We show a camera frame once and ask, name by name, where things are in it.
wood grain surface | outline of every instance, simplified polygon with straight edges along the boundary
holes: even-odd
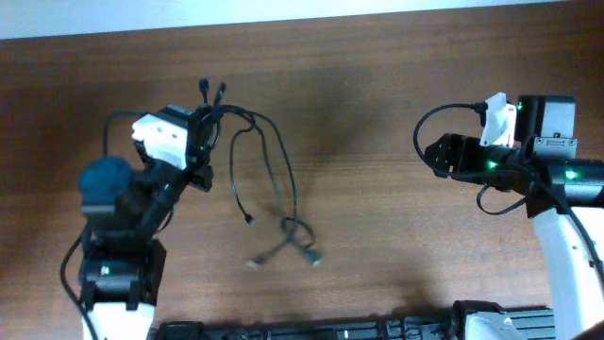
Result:
[[[549,305],[545,260],[523,209],[476,207],[479,187],[435,178],[412,148],[429,109],[497,92],[577,99],[578,157],[604,148],[604,7],[556,3],[253,25],[219,25],[0,42],[0,337],[77,339],[80,319],[59,264],[84,226],[80,171],[101,152],[112,111],[201,102],[197,79],[227,84],[226,103],[273,118],[292,160],[302,219],[323,263],[288,247],[261,270],[245,261],[280,241],[260,141],[236,150],[248,227],[228,184],[224,120],[214,187],[187,189],[160,235],[168,258],[156,320],[285,322],[407,315],[455,299]],[[109,151],[139,164],[131,121]],[[479,136],[478,117],[453,110],[427,122]],[[271,135],[271,157],[287,172]],[[489,193],[497,209],[515,194]],[[68,267],[77,291],[81,253]]]

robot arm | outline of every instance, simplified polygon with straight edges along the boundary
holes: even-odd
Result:
[[[80,176],[78,188],[83,196],[82,213],[87,224],[67,252],[61,264],[60,278],[69,298],[82,314],[85,339],[147,338],[166,258],[165,248],[154,235],[171,221],[174,206],[187,186],[203,192],[210,190],[213,178],[210,152],[218,144],[220,120],[226,113],[238,116],[250,125],[231,139],[229,162],[231,188],[245,222],[253,225],[255,220],[243,208],[232,172],[234,143],[242,133],[256,130],[260,135],[264,163],[273,182],[277,205],[282,206],[277,180],[266,153],[265,136],[256,124],[257,118],[268,123],[275,132],[292,184],[294,215],[287,216],[280,209],[281,229],[286,234],[284,240],[250,263],[258,267],[287,245],[295,246],[313,265],[321,261],[320,254],[312,248],[315,238],[311,227],[298,218],[294,174],[277,125],[260,113],[220,105],[226,88],[224,84],[213,105],[208,105],[208,88],[208,81],[202,78],[199,90],[204,104],[195,111],[169,105],[157,113],[114,113],[105,125],[104,157],[91,163]],[[132,126],[132,138],[143,161],[143,170],[135,170],[127,161],[107,156],[109,121],[118,115],[140,118]],[[309,243],[298,239],[299,226],[309,234]],[[84,259],[79,270],[81,294],[77,297],[65,279],[65,268],[80,243]],[[185,327],[185,331],[180,327],[160,328],[155,338],[172,338],[182,332],[197,336],[195,327]]]
[[[438,177],[485,185],[482,193],[495,187],[525,196],[514,207],[526,203],[544,250],[557,338],[578,336],[604,319],[599,257],[604,254],[604,163],[575,160],[574,99],[524,95],[514,107],[499,93],[486,102],[461,106],[480,114],[482,138],[445,134],[424,155],[417,143],[419,127],[431,114],[451,107],[444,106],[416,127],[416,151]],[[519,148],[512,147],[510,136],[521,142]],[[471,311],[467,322],[453,331],[460,339],[510,338],[493,331],[507,329],[497,312]]]
[[[157,304],[166,250],[153,236],[187,185],[207,192],[213,172],[209,106],[168,106],[133,125],[144,169],[104,157],[82,173],[88,222],[79,280],[97,339],[145,339]],[[84,319],[84,338],[93,339]]]

black wire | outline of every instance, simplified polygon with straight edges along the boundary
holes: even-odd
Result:
[[[482,196],[484,195],[484,193],[487,192],[487,190],[489,190],[489,188],[491,188],[491,185],[485,185],[482,187],[482,189],[478,192],[478,194],[476,195],[476,204],[478,205],[478,207],[484,212],[484,213],[488,213],[491,216],[499,216],[502,215],[504,213],[509,213],[514,209],[520,208],[522,207],[525,203],[527,203],[527,198],[523,197],[522,199],[520,199],[519,201],[517,201],[516,203],[512,204],[510,207],[499,211],[499,212],[488,212],[486,210],[484,210],[484,208],[482,208]]]
[[[279,202],[279,204],[281,202],[280,193],[279,193],[277,181],[276,181],[276,179],[274,177],[274,174],[272,172],[270,163],[268,162],[268,155],[267,155],[267,152],[266,152],[266,142],[265,142],[265,139],[264,139],[264,134],[263,134],[261,128],[258,127],[258,125],[256,125],[254,117],[259,117],[260,119],[264,120],[275,131],[275,134],[276,134],[277,139],[279,141],[279,146],[281,147],[281,152],[283,154],[283,159],[285,160],[285,162],[287,164],[288,173],[289,173],[289,176],[290,176],[290,181],[292,183],[292,197],[293,197],[293,205],[294,205],[294,217],[285,216],[284,210],[282,209],[282,207],[279,207],[279,209],[281,210],[281,213],[284,215],[283,218],[281,219],[280,226],[281,226],[281,229],[286,233],[286,237],[285,237],[285,239],[281,243],[277,244],[276,246],[274,246],[269,251],[266,251],[263,254],[261,254],[260,256],[258,256],[257,258],[255,258],[255,262],[262,263],[262,262],[268,260],[270,257],[275,256],[282,248],[284,248],[288,244],[293,244],[295,247],[298,247],[300,250],[306,252],[310,247],[312,247],[314,245],[316,238],[315,238],[314,232],[312,231],[312,229],[310,228],[310,226],[297,218],[297,191],[296,191],[296,188],[295,188],[294,173],[293,173],[293,170],[292,170],[292,166],[290,164],[289,157],[287,156],[287,152],[285,151],[285,145],[284,145],[283,140],[281,138],[281,134],[278,131],[277,125],[270,118],[268,118],[268,117],[266,117],[266,116],[264,116],[264,115],[262,115],[260,113],[257,113],[257,112],[245,110],[243,108],[232,106],[232,105],[222,105],[222,106],[220,106],[220,108],[222,109],[222,112],[233,113],[233,114],[236,114],[236,115],[242,117],[245,121],[247,121],[248,123],[250,123],[250,125],[251,125],[250,127],[251,128],[255,128],[256,131],[261,136],[261,139],[262,139],[262,152],[263,152],[263,155],[264,155],[264,161],[265,161],[268,173],[269,173],[269,177],[271,178],[271,181],[273,182],[273,186],[274,186],[274,189],[275,189],[275,192],[276,192],[276,196],[277,196],[277,202]],[[242,212],[243,212],[244,215],[247,214],[247,212],[245,212],[243,210],[242,206],[240,206],[240,209],[242,209]],[[293,226],[290,229],[287,228],[287,223],[288,222],[293,222]],[[302,228],[310,236],[310,242],[308,244],[306,244],[306,245],[302,245],[294,237],[295,233],[297,232],[298,226],[302,226]]]
[[[108,154],[109,125],[111,124],[111,121],[118,117],[141,118],[144,115],[146,115],[146,113],[132,112],[132,111],[117,111],[117,112],[112,113],[109,117],[107,117],[107,119],[105,120],[105,126],[103,128],[103,157],[107,157],[107,154]]]
[[[216,148],[218,142],[220,142],[220,136],[222,135],[223,126],[220,124],[220,119],[216,121],[216,137],[214,137],[214,142],[212,142],[210,146],[210,151]]]
[[[88,314],[84,310],[84,307],[82,307],[81,303],[78,301],[78,298],[76,297],[76,293],[74,293],[72,288],[69,286],[69,283],[67,282],[67,279],[65,277],[65,268],[67,268],[67,263],[69,262],[69,259],[71,259],[72,255],[74,255],[74,251],[76,251],[77,246],[79,246],[79,244],[82,240],[82,236],[84,235],[85,232],[87,232],[87,229],[88,229],[88,227],[84,228],[84,230],[77,236],[77,239],[72,244],[72,246],[69,248],[69,250],[67,250],[67,254],[65,254],[65,258],[63,258],[63,262],[60,264],[59,275],[60,275],[60,283],[62,284],[63,289],[65,290],[65,293],[67,293],[67,296],[69,297],[69,299],[74,303],[74,305],[77,307],[77,310],[84,318],[84,322],[86,323],[86,326],[88,327],[88,331],[91,333],[92,340],[98,340],[98,336],[96,335],[96,331],[94,330],[94,325],[92,324],[90,318],[88,317]]]
[[[172,206],[172,209],[170,209],[170,214],[168,215],[168,218],[166,219],[166,221],[163,223],[163,226],[161,226],[161,228],[157,229],[155,231],[155,234],[159,234],[160,232],[164,231],[168,225],[170,225],[170,222],[172,222],[172,218],[174,217],[174,206]]]
[[[235,195],[235,201],[237,202],[239,209],[242,211],[243,215],[246,218],[248,216],[250,216],[250,214],[245,211],[242,201],[239,199],[239,194],[237,193],[237,186],[235,185],[235,178],[233,175],[233,151],[235,149],[235,141],[237,140],[237,137],[239,137],[243,133],[254,130],[255,124],[256,124],[255,121],[252,121],[250,127],[243,128],[243,129],[240,129],[239,131],[235,132],[235,134],[233,135],[233,138],[230,140],[230,152],[228,155],[228,175],[230,178],[230,187],[233,190],[233,194]]]

